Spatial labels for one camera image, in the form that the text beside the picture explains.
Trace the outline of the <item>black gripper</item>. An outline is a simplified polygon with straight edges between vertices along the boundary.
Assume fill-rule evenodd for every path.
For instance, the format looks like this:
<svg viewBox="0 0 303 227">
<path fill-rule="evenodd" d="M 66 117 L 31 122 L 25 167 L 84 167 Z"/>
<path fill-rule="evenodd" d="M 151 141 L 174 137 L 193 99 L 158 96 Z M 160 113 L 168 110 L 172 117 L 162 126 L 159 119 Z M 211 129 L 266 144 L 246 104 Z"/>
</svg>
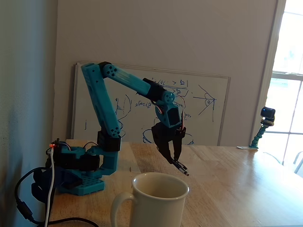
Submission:
<svg viewBox="0 0 303 227">
<path fill-rule="evenodd" d="M 182 151 L 182 139 L 186 133 L 186 127 L 177 125 L 173 128 L 166 127 L 163 123 L 159 122 L 151 128 L 154 143 L 161 155 L 170 163 L 173 163 L 171 157 L 169 142 L 174 142 L 174 160 L 178 161 Z"/>
</svg>

